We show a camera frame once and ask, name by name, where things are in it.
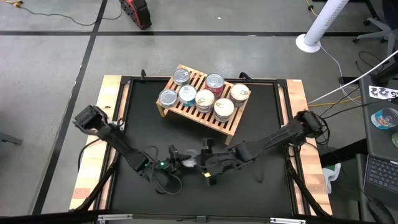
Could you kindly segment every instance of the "tin can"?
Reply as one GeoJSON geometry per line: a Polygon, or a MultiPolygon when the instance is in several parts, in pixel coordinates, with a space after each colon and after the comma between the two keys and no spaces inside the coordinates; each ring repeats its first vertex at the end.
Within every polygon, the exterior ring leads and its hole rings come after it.
{"type": "Polygon", "coordinates": [[[188,70],[179,68],[176,71],[174,71],[173,74],[174,83],[179,86],[188,85],[190,75],[191,74],[189,73],[188,70]]]}
{"type": "Polygon", "coordinates": [[[178,92],[178,98],[184,106],[193,106],[195,104],[195,96],[197,89],[191,85],[181,86],[178,92]]]}
{"type": "Polygon", "coordinates": [[[394,133],[391,136],[391,141],[395,147],[398,147],[398,133],[394,133]]]}
{"type": "Polygon", "coordinates": [[[243,106],[244,102],[249,98],[249,88],[243,84],[235,84],[229,91],[229,99],[235,107],[243,106]]]}
{"type": "Polygon", "coordinates": [[[162,106],[170,108],[177,104],[177,93],[174,90],[163,90],[159,93],[162,106]]]}
{"type": "Polygon", "coordinates": [[[378,129],[386,130],[398,124],[398,111],[383,108],[371,116],[371,121],[378,129]]]}
{"type": "Polygon", "coordinates": [[[195,97],[195,106],[202,113],[209,113],[213,109],[215,97],[210,90],[200,90],[195,97]]]}
{"type": "Polygon", "coordinates": [[[234,112],[234,104],[231,100],[226,98],[221,98],[216,101],[214,105],[214,115],[217,121],[227,122],[232,113],[234,112]]]}
{"type": "Polygon", "coordinates": [[[206,77],[206,87],[207,90],[210,90],[214,93],[216,99],[221,97],[224,88],[224,78],[216,73],[209,74],[206,77]]]}

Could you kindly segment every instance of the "red power tool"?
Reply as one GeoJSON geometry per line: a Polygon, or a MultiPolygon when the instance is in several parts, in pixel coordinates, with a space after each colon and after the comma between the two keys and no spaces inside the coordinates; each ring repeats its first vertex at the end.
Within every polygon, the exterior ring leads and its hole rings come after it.
{"type": "Polygon", "coordinates": [[[131,17],[140,29],[152,25],[150,14],[145,0],[119,0],[124,12],[131,17]]]}

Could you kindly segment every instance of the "wooden rack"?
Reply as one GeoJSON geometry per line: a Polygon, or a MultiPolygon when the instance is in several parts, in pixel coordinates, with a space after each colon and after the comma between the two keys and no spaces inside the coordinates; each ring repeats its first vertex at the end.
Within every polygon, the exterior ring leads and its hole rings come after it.
{"type": "MultiPolygon", "coordinates": [[[[178,68],[184,68],[187,69],[191,75],[190,75],[190,85],[193,85],[197,91],[202,90],[205,88],[205,80],[207,77],[207,74],[204,74],[203,72],[196,71],[192,68],[186,67],[184,65],[179,65],[178,68]]],[[[229,82],[224,82],[224,89],[223,93],[221,94],[222,98],[227,98],[229,91],[231,90],[231,87],[233,86],[232,83],[229,82]]],[[[165,89],[169,90],[175,90],[177,93],[180,90],[180,86],[176,85],[174,83],[173,77],[170,78],[169,82],[166,84],[165,89]]],[[[205,126],[208,126],[209,128],[213,128],[216,131],[219,131],[221,133],[224,133],[227,135],[225,144],[228,145],[232,137],[235,134],[236,128],[238,127],[238,124],[241,120],[244,108],[246,107],[246,103],[240,108],[235,108],[233,114],[231,115],[231,118],[229,121],[225,123],[218,122],[214,116],[214,110],[212,110],[209,113],[201,113],[199,112],[195,106],[191,107],[184,107],[182,103],[178,102],[174,107],[171,108],[163,108],[159,99],[156,101],[157,108],[159,109],[160,115],[164,118],[169,111],[173,111],[174,113],[180,114],[186,118],[189,118],[193,121],[196,121],[197,123],[203,124],[205,126]]]]}

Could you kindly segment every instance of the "laptop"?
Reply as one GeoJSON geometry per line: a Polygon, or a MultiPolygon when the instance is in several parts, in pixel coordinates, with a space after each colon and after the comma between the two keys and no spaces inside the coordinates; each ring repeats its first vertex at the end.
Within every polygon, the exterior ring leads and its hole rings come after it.
{"type": "Polygon", "coordinates": [[[363,189],[366,195],[398,209],[398,162],[368,155],[363,189]]]}

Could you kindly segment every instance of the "gray floor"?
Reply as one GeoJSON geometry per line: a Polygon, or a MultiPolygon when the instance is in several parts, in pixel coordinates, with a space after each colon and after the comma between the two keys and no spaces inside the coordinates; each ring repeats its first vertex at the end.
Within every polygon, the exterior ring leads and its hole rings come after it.
{"type": "MultiPolygon", "coordinates": [[[[305,32],[315,16],[305,1],[297,0],[147,0],[156,31],[263,31],[305,32]]],[[[373,1],[382,17],[379,1],[373,1]]],[[[323,3],[313,3],[320,11],[323,3]]],[[[101,0],[46,3],[31,0],[25,7],[35,12],[68,14],[79,22],[95,21],[101,0]]],[[[104,17],[119,14],[117,0],[109,0],[104,17]]],[[[62,17],[33,16],[0,2],[0,30],[92,30],[62,17]]],[[[349,3],[330,32],[373,32],[362,22],[369,17],[362,3],[349,3]]],[[[100,31],[136,31],[123,13],[115,21],[102,21],[100,31]]],[[[89,37],[0,36],[0,131],[24,139],[22,146],[0,144],[0,216],[29,213],[58,125],[89,37]]],[[[355,60],[367,50],[380,57],[386,44],[378,40],[352,43],[352,37],[324,37],[324,48],[341,64],[344,75],[358,76],[355,60]]],[[[303,80],[308,100],[338,87],[338,67],[322,51],[305,54],[295,37],[128,36],[97,37],[73,116],[95,104],[103,75],[170,75],[178,64],[203,72],[237,77],[245,71],[258,78],[303,80]]],[[[359,63],[364,70],[366,66],[359,63]]],[[[337,101],[336,93],[322,102],[337,101]]],[[[330,112],[352,106],[338,105],[330,112]]],[[[321,113],[324,108],[315,108],[321,113]]],[[[330,146],[341,147],[364,137],[360,109],[333,117],[330,146]]],[[[77,157],[86,136],[70,124],[55,170],[44,212],[68,209],[76,180],[77,157]]],[[[341,206],[337,200],[334,207],[341,206]]]]}

